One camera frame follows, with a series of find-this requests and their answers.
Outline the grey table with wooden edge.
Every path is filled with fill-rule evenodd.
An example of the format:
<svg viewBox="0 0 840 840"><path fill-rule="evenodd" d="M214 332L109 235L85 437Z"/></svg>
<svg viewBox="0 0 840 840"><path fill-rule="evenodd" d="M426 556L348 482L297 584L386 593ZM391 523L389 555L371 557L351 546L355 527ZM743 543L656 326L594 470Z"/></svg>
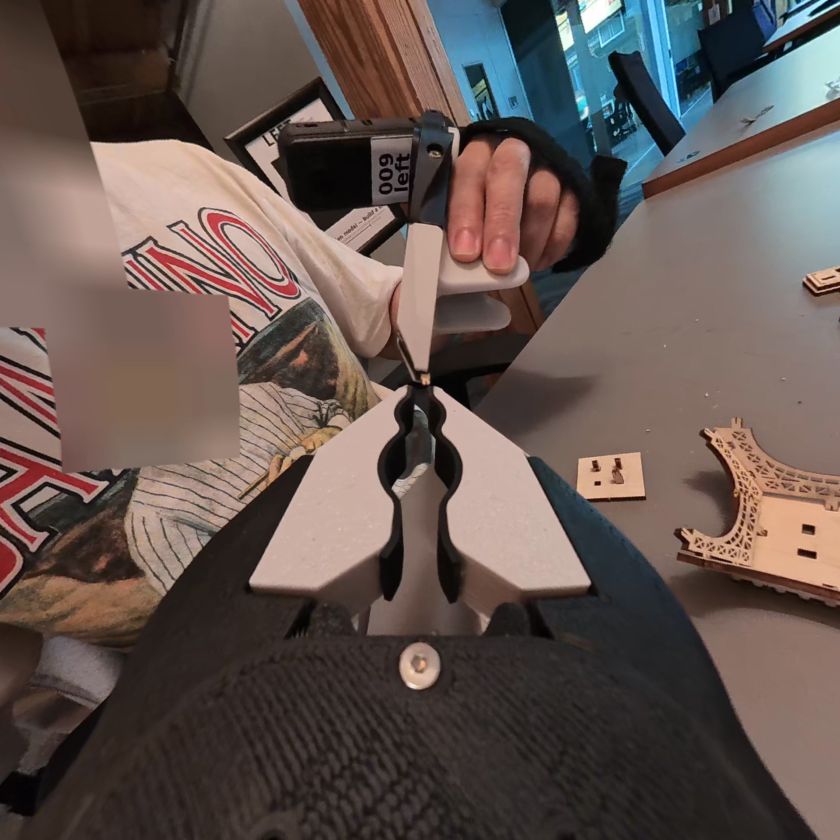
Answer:
<svg viewBox="0 0 840 840"><path fill-rule="evenodd" d="M643 182L645 198L800 139L839 120L838 96L825 83L838 77L838 28L733 84ZM741 119L774 108L750 127Z"/></svg>

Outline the small square wooden plate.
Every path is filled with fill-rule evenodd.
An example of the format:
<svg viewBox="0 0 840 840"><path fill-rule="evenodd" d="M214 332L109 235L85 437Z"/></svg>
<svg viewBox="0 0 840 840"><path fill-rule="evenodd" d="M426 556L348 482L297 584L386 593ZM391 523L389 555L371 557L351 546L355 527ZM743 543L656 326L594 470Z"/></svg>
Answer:
<svg viewBox="0 0 840 840"><path fill-rule="evenodd" d="M645 499L641 453L580 458L576 491L588 501Z"/></svg>

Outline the person's printed white shirt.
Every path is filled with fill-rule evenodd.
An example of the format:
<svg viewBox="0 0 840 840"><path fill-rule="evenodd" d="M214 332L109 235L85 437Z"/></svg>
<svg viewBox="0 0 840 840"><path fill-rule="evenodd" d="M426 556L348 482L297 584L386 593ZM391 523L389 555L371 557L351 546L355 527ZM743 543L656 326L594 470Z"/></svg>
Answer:
<svg viewBox="0 0 840 840"><path fill-rule="evenodd" d="M228 297L240 396L234 458L64 474L44 330L2 327L2 627L126 648L231 518L380 401L361 359L403 270L202 147L92 151L129 286Z"/></svg>

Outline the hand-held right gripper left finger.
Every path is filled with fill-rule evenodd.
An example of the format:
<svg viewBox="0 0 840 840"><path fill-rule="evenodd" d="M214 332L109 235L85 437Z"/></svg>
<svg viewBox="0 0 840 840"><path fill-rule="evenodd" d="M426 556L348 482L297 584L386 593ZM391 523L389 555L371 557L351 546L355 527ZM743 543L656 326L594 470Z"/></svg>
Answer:
<svg viewBox="0 0 840 840"><path fill-rule="evenodd" d="M310 597L363 613L403 576L393 486L406 469L414 389L399 388L310 457L249 580L255 592Z"/></svg>

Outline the wooden tower base model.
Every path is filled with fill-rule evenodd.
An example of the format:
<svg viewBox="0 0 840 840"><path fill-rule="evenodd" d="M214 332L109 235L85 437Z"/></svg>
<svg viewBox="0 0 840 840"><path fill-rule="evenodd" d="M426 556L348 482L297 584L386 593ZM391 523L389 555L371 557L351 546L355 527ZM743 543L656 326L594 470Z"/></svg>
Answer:
<svg viewBox="0 0 840 840"><path fill-rule="evenodd" d="M839 477L773 458L739 417L700 434L732 479L736 517L717 537L677 530L678 560L838 607Z"/></svg>

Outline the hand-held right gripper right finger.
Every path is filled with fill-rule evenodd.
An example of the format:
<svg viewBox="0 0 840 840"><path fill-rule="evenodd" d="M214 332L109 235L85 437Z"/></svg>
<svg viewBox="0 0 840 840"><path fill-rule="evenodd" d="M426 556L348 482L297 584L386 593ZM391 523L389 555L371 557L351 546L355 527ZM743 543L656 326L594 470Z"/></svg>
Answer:
<svg viewBox="0 0 840 840"><path fill-rule="evenodd" d="M529 457L438 388L420 390L435 478L421 480L420 622L478 623L504 603L591 587Z"/></svg>

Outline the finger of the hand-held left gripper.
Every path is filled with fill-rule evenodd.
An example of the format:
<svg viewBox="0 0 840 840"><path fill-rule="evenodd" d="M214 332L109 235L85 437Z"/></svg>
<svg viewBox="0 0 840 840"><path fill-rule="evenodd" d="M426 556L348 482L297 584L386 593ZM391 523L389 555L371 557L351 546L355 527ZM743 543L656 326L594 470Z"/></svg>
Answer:
<svg viewBox="0 0 840 840"><path fill-rule="evenodd" d="M400 299L396 305L395 341L405 363L428 372L429 357L442 349L448 336L434 330L438 273L445 234L442 228L409 224Z"/></svg>

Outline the person's left hand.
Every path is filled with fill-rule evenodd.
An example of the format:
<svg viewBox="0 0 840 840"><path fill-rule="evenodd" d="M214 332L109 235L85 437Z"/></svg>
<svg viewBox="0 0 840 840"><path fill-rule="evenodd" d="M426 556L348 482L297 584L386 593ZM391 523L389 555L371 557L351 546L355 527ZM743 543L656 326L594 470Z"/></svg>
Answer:
<svg viewBox="0 0 840 840"><path fill-rule="evenodd" d="M597 155L585 170L548 132L523 118L460 130L448 198L448 251L496 275L522 258L532 271L588 267L612 243L627 163Z"/></svg>

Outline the person's light trousers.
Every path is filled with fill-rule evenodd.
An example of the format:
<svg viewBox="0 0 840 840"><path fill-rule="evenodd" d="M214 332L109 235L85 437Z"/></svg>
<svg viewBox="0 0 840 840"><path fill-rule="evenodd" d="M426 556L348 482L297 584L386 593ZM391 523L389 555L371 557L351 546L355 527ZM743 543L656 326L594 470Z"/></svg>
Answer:
<svg viewBox="0 0 840 840"><path fill-rule="evenodd" d="M1 626L1 779L43 767L111 694L125 656Z"/></svg>

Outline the black high-back chair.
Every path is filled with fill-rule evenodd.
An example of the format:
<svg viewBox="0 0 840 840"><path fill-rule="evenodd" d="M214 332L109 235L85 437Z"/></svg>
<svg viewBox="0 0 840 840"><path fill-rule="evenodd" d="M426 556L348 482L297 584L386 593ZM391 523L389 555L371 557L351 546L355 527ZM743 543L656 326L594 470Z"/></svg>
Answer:
<svg viewBox="0 0 840 840"><path fill-rule="evenodd" d="M608 57L617 86L641 119L663 155L668 155L686 131L656 88L639 51L613 51Z"/></svg>

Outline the black framed picture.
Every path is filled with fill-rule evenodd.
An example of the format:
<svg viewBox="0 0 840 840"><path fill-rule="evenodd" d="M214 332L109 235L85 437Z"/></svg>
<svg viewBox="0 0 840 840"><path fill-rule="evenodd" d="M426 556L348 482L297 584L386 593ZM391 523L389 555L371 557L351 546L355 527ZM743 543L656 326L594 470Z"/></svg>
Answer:
<svg viewBox="0 0 840 840"><path fill-rule="evenodd" d="M263 112L224 140L238 162L282 196L288 196L277 137L288 123L343 119L344 114L320 77ZM311 213L321 231L364 256L374 251L404 226L404 214L396 205L346 211Z"/></svg>

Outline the grey desk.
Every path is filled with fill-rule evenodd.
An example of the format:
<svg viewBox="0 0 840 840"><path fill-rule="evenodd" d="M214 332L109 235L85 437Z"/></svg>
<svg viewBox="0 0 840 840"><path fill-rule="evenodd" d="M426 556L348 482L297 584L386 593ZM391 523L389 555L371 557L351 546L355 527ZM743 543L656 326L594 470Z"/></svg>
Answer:
<svg viewBox="0 0 840 840"><path fill-rule="evenodd" d="M479 406L571 484L640 452L645 500L597 507L703 637L756 749L820 838L838 838L838 609L677 561L676 530L728 530L699 432L741 417L785 464L838 474L838 127L640 204Z"/></svg>

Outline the wooden pillar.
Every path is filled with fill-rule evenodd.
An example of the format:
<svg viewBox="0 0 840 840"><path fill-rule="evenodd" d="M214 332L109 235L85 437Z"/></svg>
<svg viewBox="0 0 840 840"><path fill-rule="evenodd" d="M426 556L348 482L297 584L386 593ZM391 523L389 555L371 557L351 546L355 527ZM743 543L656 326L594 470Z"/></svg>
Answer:
<svg viewBox="0 0 840 840"><path fill-rule="evenodd" d="M300 1L354 117L432 109L466 126L466 100L427 2Z"/></svg>

